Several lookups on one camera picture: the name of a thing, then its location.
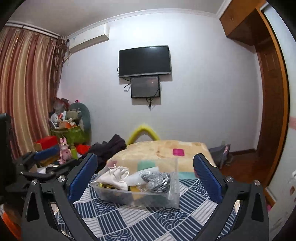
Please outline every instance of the clear plastic box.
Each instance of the clear plastic box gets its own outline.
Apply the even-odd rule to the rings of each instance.
[[[138,171],[138,165],[154,163],[159,167],[160,172],[170,174],[170,189],[168,193],[149,193],[149,192],[131,192],[102,188],[98,183],[92,182],[90,185],[95,189],[100,199],[125,205],[135,205],[144,207],[179,207],[180,189],[178,178],[178,160],[157,159],[157,160],[117,160],[116,166],[129,168],[129,174]]]

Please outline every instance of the curtain rod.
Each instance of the curtain rod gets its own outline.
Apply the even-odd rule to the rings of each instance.
[[[27,23],[22,23],[22,22],[18,22],[18,21],[8,21],[5,26],[9,26],[9,27],[16,27],[16,28],[24,28],[27,30],[31,30],[37,33],[41,33],[50,37],[53,37],[55,39],[59,38],[59,34],[56,34],[54,32],[51,32],[49,30],[46,30],[44,28],[40,28],[40,27],[36,27],[32,24],[27,24]]]

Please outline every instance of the curtain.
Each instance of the curtain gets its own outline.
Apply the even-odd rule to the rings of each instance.
[[[0,32],[0,113],[12,117],[14,158],[33,151],[33,142],[49,135],[52,110],[64,58],[63,39],[21,28]]]

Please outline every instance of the yellow object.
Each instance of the yellow object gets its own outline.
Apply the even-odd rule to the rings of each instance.
[[[132,192],[140,192],[140,190],[139,190],[139,188],[137,186],[130,187],[130,190]],[[141,194],[133,194],[133,200],[134,201],[139,199],[139,198],[142,198],[142,197],[144,197],[144,196],[141,195]]]
[[[137,186],[130,187],[131,192],[140,192]]]
[[[149,136],[152,138],[152,140],[154,141],[159,141],[160,138],[159,136],[155,133],[155,131],[152,130],[151,127],[147,126],[147,125],[140,125],[137,129],[134,130],[134,132],[131,134],[130,138],[128,139],[126,145],[130,145],[133,144],[135,142],[135,140],[138,138],[139,134],[141,132],[147,132],[149,134]]]
[[[103,183],[99,183],[99,187],[100,188],[111,188],[111,189],[117,189],[115,187],[113,187],[112,185],[110,184],[103,184]]]

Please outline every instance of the pink square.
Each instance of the pink square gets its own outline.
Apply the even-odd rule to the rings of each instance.
[[[174,156],[185,156],[183,149],[173,149]]]

